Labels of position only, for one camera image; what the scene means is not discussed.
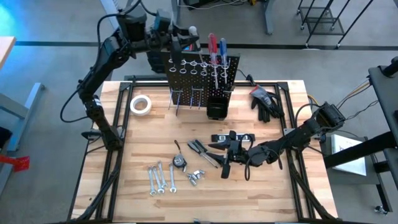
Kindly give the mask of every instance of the wooden tabletop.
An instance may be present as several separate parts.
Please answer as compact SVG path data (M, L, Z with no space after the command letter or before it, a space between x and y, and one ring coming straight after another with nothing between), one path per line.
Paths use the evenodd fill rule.
M15 41L15 37L0 37L0 69L6 62L6 59L10 54Z
M308 103L307 92L302 80L288 81L294 111ZM109 121L113 120L114 108L120 82L105 82L101 101ZM123 162L118 185L118 194L114 210L114 222L192 222L194 218L209 222L294 222L297 221L289 169L285 153L281 155L283 170L278 163L264 163L251 168L251 180L244 180L244 166L231 163L228 179L221 179L221 169L215 169L204 158L194 153L187 146L187 141L199 139L205 144L211 142L211 134L254 133L256 142L278 139L282 136L280 121L271 119L269 123L257 120L257 108L250 109L252 87L237 87L229 103L228 117L224 121L212 121L206 116L206 108L180 106L178 116L175 107L169 106L167 87L135 87L133 96L147 95L152 101L150 114L146 116L130 115L126 133ZM310 108L300 112L299 125L311 115ZM171 163L178 149L176 139L188 162L187 172L202 169L205 177L198 180L194 187L181 170L174 170L177 193L171 194L166 189L164 195L149 195L150 185L148 166L156 165L161 160L164 175L170 185ZM88 150L101 146L98 141L89 145ZM311 145L319 149L317 141ZM211 152L224 154L216 149ZM310 188L321 204L334 216L337 216L322 155L304 150L303 156L307 168ZM103 175L106 150L100 149L86 156L72 218L81 215L91 200L98 193ZM108 211L108 196L103 214ZM307 213L305 200L302 199L304 214Z

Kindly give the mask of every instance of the floor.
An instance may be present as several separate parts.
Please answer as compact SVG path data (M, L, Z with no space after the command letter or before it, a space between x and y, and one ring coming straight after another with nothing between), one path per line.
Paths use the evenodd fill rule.
M168 1L147 0L145 3L152 11L157 7L170 9ZM191 12L183 9L182 22L196 25L202 37L214 32L230 43L303 44L308 30L299 29L300 19L295 16L298 4L298 0L294 4L289 0L277 0L272 36L264 35L260 4ZM309 4L309 1L304 1L303 5ZM333 13L337 14L343 4L344 1L336 1ZM345 29L365 4L366 1L349 4L344 17L341 17ZM94 42L96 21L102 15L104 9L99 0L2 0L0 17L5 22L0 27L0 35L15 35L19 41ZM374 1L342 44L396 46L397 19L398 8L393 0ZM101 36L104 38L111 31L110 23L104 22ZM337 41L338 37L316 36L311 43L334 45ZM361 83L368 75L369 67L387 65L398 55L398 52L387 50L229 49L229 52L241 54L239 68L252 74L256 80L302 79L309 94L319 102L329 103L339 102ZM15 46L0 71L0 90L21 103L35 82L42 82L47 87L16 155L30 156L31 167L28 171L11 175L0 196L0 223L48 223L67 218L86 145L80 133L89 129L91 123L87 120L62 123L59 112L95 57L95 47ZM137 60L130 59L122 68L115 70L112 79L145 74L153 74L153 71L146 55L139 54ZM341 112L351 115L374 99L376 96L370 88L348 101ZM71 101L65 114L70 119L84 115L77 98ZM1 126L12 129L14 122L13 117L0 113ZM379 105L348 121L343 129L370 138L388 130ZM390 174L383 174L383 181L395 212L386 217L373 212L373 207L380 204L373 185L331 183L339 217L356 222L396 223L398 201L394 199L398 197L398 191Z

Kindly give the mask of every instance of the tape measure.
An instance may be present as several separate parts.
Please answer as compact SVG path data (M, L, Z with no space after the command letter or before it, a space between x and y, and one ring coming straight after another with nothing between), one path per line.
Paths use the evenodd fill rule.
M187 162L185 161L184 157L181 154L181 148L178 145L177 140L174 140L174 143L177 145L178 150L180 151L180 154L174 156L173 158L173 165L177 168L182 168L182 172L187 171Z

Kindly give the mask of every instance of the caster wheel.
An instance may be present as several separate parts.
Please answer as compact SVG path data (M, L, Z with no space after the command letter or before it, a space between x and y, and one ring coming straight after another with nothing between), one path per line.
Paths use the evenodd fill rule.
M388 212L383 209L382 205L376 206L374 208L374 212L377 212L377 213L380 213L380 214L383 214L383 215L387 215L388 214Z

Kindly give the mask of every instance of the white paper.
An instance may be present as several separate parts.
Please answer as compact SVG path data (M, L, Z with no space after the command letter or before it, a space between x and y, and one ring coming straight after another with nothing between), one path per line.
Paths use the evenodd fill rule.
M362 143L362 142L354 140L354 139L346 138L343 136L339 136L337 134L332 134L331 135L331 153L334 154L334 153L340 152L344 149L347 149L351 146L355 146L359 143ZM365 158L362 157L362 158L356 159L354 161L335 166L335 167L333 167L333 169L366 176Z

